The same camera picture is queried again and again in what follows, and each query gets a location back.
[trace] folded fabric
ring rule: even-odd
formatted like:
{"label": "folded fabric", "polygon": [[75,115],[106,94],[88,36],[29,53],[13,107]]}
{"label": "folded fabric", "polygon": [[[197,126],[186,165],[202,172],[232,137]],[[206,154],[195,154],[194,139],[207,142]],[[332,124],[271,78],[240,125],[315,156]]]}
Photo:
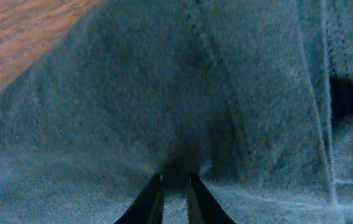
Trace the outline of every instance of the folded fabric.
{"label": "folded fabric", "polygon": [[163,222],[186,223],[204,169],[237,223],[353,222],[353,115],[332,126],[329,81],[353,74],[348,12],[99,3],[0,94],[0,222],[112,223],[163,170]]}

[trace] wood grain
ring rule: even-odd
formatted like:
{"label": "wood grain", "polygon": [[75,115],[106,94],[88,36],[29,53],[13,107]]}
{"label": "wood grain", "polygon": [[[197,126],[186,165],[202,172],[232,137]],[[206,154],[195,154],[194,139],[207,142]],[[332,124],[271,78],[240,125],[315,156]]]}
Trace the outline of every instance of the wood grain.
{"label": "wood grain", "polygon": [[0,0],[0,92],[100,0]]}

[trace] brown wooden table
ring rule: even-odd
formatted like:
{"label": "brown wooden table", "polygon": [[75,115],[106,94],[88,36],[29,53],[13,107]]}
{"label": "brown wooden table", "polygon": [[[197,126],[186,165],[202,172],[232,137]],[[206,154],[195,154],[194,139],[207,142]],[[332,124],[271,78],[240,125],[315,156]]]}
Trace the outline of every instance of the brown wooden table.
{"label": "brown wooden table", "polygon": [[100,0],[0,0],[0,91]]}

